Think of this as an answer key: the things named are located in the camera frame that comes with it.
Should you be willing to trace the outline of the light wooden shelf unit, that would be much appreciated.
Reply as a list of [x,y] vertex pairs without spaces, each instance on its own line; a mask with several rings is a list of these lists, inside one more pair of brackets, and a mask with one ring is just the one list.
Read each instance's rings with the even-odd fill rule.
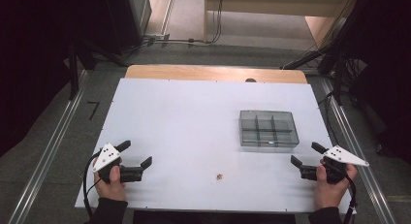
[[[356,0],[222,0],[222,11],[304,16],[318,46],[334,29],[340,15]],[[205,14],[217,11],[220,0],[205,0]]]

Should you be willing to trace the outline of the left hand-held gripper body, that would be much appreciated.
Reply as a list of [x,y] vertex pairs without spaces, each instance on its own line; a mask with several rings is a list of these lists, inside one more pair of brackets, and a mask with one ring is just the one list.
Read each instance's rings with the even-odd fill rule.
[[134,182],[142,180],[142,167],[125,167],[121,165],[119,151],[112,144],[105,144],[100,151],[98,159],[93,166],[93,172],[97,173],[105,183],[110,182],[110,171],[113,166],[120,169],[121,182]]

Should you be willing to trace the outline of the floor power strip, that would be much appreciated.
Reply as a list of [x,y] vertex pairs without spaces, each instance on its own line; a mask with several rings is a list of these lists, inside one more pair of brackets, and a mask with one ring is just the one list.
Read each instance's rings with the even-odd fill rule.
[[166,47],[169,43],[170,35],[145,35],[143,37],[142,44],[145,46],[153,46],[154,44],[161,44],[162,47]]

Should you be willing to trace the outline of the dark grey cabinet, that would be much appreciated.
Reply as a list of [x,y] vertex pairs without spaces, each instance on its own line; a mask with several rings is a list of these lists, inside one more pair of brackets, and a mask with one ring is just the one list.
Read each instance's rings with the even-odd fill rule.
[[152,13],[150,0],[107,2],[114,29],[114,51],[121,54],[125,49],[139,46]]

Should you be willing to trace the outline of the clear plastic compartment box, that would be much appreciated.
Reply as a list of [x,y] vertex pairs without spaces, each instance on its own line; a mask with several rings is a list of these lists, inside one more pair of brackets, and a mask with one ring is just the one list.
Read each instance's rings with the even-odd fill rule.
[[241,111],[238,123],[242,146],[294,148],[300,143],[291,112]]

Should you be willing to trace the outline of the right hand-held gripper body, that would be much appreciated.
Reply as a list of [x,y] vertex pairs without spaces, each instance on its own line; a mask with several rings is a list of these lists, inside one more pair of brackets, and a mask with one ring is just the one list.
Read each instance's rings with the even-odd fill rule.
[[345,178],[346,164],[368,167],[369,163],[348,150],[336,145],[322,154],[326,164],[327,182],[337,184]]

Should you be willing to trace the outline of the dark curtain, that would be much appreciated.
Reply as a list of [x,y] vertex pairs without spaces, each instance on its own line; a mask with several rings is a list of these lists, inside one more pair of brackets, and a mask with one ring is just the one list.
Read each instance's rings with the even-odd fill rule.
[[350,92],[384,123],[382,146],[411,164],[411,0],[358,0],[350,54],[366,64]]
[[0,0],[0,157],[70,83],[68,46],[85,0]]

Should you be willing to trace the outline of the wooden table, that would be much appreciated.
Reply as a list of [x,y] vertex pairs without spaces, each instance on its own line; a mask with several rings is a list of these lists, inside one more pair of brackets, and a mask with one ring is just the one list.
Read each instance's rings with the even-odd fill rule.
[[125,78],[241,82],[254,80],[255,82],[307,84],[305,74],[299,70],[199,65],[132,65],[127,69]]

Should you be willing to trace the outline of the white table board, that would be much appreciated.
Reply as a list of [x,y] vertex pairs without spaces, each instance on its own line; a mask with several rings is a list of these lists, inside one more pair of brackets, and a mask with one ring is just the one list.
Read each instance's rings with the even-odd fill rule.
[[[291,112],[300,143],[243,148],[245,110]],[[291,156],[316,165],[312,143],[331,144],[308,84],[144,79],[120,81],[96,145],[124,141],[126,166],[153,159],[142,181],[126,186],[129,208],[291,213],[314,210],[315,186]]]

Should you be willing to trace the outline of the black metal stand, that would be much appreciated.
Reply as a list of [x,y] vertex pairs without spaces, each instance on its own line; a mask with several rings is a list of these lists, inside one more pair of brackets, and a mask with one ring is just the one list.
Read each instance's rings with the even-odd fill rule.
[[118,66],[127,67],[127,64],[123,60],[120,60],[118,57],[100,48],[88,39],[82,38],[72,40],[68,46],[69,71],[71,76],[70,100],[73,100],[79,93],[78,62],[81,63],[85,70],[94,70],[97,65],[97,61],[93,56],[94,52],[102,55],[104,58],[108,59],[108,61],[113,62]]

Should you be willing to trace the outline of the person's right hand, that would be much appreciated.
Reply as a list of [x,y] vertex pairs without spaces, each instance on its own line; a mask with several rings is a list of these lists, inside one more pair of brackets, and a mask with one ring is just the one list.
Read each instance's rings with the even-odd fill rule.
[[327,172],[324,166],[318,166],[316,170],[317,182],[314,189],[314,207],[316,210],[321,208],[337,208],[350,186],[350,181],[344,178],[337,184],[327,182]]

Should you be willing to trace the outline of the person's left hand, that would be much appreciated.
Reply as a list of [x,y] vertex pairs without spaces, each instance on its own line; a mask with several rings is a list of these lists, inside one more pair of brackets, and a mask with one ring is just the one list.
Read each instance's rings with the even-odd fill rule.
[[113,166],[110,171],[110,182],[105,183],[100,176],[94,174],[94,182],[98,195],[115,201],[126,201],[125,185],[120,182],[120,169]]

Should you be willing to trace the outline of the metal floor rail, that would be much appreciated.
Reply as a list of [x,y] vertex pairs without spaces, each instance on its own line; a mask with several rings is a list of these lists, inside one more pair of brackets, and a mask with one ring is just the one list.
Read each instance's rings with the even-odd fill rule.
[[[325,118],[326,126],[331,132],[331,137],[356,156],[364,160],[370,160],[365,154],[363,143],[358,138],[353,125],[349,121],[346,109],[342,105],[338,105],[333,97],[329,97],[332,91],[332,83],[329,80],[322,79],[321,86],[327,95]],[[388,199],[373,172],[373,167],[359,167],[359,172],[367,197],[372,203],[379,224],[397,224]]]
[[47,147],[43,152],[42,157],[37,163],[33,174],[29,177],[22,194],[17,200],[14,212],[12,213],[7,224],[24,224],[24,221],[34,201],[36,200],[51,163],[54,160],[54,157],[78,108],[88,79],[89,73],[86,70],[83,70],[79,76],[79,91],[74,98],[67,103],[65,110],[47,143]]

